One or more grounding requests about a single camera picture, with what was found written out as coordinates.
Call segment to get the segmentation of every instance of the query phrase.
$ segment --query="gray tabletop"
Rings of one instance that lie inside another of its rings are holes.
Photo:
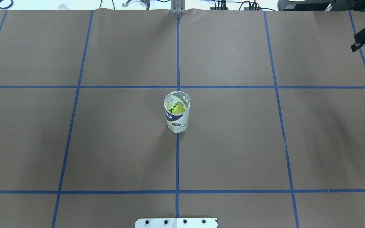
[[[0,11],[0,227],[365,227],[364,27],[348,11]]]

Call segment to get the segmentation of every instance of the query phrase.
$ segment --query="yellow-green ball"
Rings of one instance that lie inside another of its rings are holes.
[[[182,105],[173,105],[170,108],[168,108],[168,111],[171,114],[178,115],[178,114],[184,113],[185,112],[185,108]]]

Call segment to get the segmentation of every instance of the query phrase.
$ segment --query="tennis ball can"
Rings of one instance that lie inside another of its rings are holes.
[[[167,126],[174,133],[181,133],[188,127],[191,100],[185,92],[174,91],[164,98]]]

